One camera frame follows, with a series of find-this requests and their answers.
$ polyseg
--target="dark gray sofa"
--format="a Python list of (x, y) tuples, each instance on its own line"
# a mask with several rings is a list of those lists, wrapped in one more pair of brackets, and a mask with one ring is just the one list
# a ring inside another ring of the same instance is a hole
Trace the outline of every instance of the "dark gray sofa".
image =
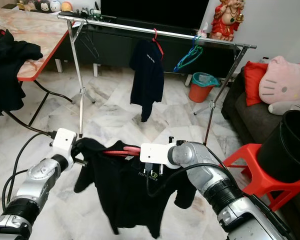
[[(223, 102), (221, 113), (231, 121), (244, 144), (262, 144), (281, 121), (269, 113), (268, 104), (246, 104), (244, 69), (238, 74)], [(300, 193), (281, 209), (297, 240), (300, 240)]]

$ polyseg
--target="teal hanger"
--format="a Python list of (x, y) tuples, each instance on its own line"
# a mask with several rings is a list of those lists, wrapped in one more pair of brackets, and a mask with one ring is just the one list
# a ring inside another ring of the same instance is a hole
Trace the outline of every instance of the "teal hanger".
[(192, 48), (174, 67), (173, 72), (176, 73), (179, 71), (179, 69), (193, 63), (203, 53), (203, 48), (201, 46), (195, 45), (196, 40), (198, 40), (199, 38), (201, 38), (201, 36), (194, 36), (194, 38), (192, 39)]

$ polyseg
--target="black trash can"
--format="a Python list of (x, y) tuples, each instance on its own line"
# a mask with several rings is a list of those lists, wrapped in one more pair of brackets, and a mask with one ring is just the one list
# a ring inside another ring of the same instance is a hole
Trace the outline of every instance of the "black trash can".
[(271, 177), (284, 183), (300, 180), (300, 111), (287, 111), (262, 144), (257, 161)]

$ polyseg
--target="black jacket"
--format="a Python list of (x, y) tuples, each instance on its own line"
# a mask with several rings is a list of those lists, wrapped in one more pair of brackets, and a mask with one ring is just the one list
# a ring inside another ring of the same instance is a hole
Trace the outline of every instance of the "black jacket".
[(140, 40), (130, 59), (130, 67), (135, 71), (130, 103), (142, 106), (142, 122), (150, 117), (152, 104), (162, 100), (164, 68), (161, 57), (154, 42)]
[[(125, 157), (103, 154), (105, 150), (122, 151), (129, 145), (117, 141), (106, 148), (90, 138), (83, 138), (77, 144), (88, 164), (82, 167), (74, 191), (79, 193), (94, 182), (102, 209), (115, 234), (119, 234), (118, 228), (142, 225), (148, 227), (154, 238), (158, 238), (166, 204), (176, 190), (174, 204), (182, 209), (191, 206), (196, 188), (190, 183), (186, 172), (176, 176), (160, 195), (152, 198), (147, 195), (146, 175), (143, 173), (145, 164), (140, 162), (139, 157), (126, 160)], [(150, 191), (158, 189), (175, 171), (164, 167), (163, 176), (159, 176), (159, 166), (154, 166), (149, 177)]]
[(12, 34), (0, 30), (0, 114), (23, 107), (26, 95), (17, 80), (21, 66), (28, 59), (38, 60), (43, 55), (40, 46), (26, 41), (14, 41)]

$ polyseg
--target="hello kitty pillow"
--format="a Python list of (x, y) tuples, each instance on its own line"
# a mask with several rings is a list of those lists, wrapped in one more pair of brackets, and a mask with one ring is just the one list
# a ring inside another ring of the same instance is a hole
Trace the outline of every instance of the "hello kitty pillow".
[(272, 59), (260, 81), (259, 96), (267, 104), (300, 100), (300, 64), (283, 56)]

